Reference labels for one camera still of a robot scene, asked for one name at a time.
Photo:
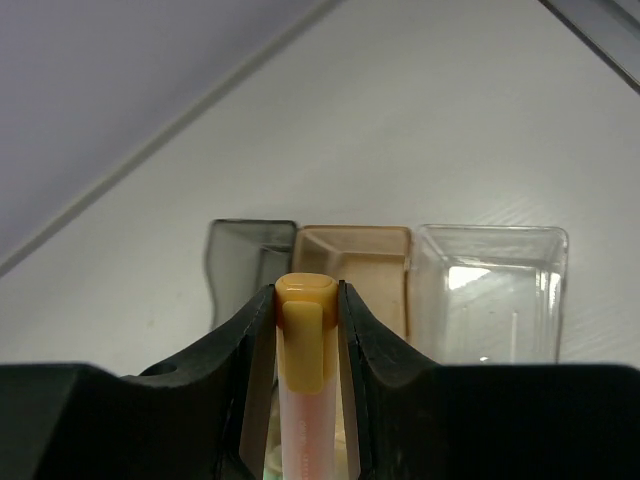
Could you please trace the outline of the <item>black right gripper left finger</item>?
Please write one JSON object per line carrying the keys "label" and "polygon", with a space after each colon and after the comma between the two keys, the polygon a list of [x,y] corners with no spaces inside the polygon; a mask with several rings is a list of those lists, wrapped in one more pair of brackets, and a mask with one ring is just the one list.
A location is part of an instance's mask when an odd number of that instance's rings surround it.
{"label": "black right gripper left finger", "polygon": [[275,360],[272,286],[137,376],[1,369],[5,479],[259,479]]}

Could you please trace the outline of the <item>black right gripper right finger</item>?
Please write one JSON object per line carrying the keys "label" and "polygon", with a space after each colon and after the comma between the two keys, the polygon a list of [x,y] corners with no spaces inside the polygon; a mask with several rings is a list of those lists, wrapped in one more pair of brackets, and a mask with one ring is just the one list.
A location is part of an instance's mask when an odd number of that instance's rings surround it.
{"label": "black right gripper right finger", "polygon": [[635,479],[639,372],[441,365],[338,289],[352,479]]}

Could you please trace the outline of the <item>orange highlighter pen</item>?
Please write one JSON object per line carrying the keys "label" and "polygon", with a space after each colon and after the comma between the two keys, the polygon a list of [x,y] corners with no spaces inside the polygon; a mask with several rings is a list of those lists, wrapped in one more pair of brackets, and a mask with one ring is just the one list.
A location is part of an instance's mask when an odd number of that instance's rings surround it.
{"label": "orange highlighter pen", "polygon": [[282,468],[285,479],[333,479],[336,378],[318,394],[279,385]]}

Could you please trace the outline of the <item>orange highlighter cap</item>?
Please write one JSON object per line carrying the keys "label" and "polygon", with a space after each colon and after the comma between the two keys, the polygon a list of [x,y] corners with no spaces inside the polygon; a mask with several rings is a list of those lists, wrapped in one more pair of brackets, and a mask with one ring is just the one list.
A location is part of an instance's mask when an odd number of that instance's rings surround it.
{"label": "orange highlighter cap", "polygon": [[275,284],[279,379],[294,393],[316,395],[336,373],[337,290],[333,278],[315,273]]}

